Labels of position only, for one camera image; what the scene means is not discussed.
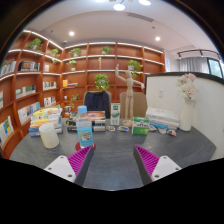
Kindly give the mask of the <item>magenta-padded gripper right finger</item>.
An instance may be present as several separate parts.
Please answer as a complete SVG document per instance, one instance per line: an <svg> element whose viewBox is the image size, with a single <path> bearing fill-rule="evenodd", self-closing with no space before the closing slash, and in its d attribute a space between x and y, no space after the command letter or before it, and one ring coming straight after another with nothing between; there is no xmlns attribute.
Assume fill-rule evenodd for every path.
<svg viewBox="0 0 224 224"><path fill-rule="evenodd" d="M138 145L134 146L133 155L144 185L181 170L181 167L167 155L157 156Z"/></svg>

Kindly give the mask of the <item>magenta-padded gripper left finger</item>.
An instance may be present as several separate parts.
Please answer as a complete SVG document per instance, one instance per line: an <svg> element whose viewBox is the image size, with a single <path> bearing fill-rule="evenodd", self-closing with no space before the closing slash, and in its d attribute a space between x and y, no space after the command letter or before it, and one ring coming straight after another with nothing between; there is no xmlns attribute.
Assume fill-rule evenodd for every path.
<svg viewBox="0 0 224 224"><path fill-rule="evenodd" d="M93 147L88 146L68 157L60 155L45 168L45 171L82 186L93 154Z"/></svg>

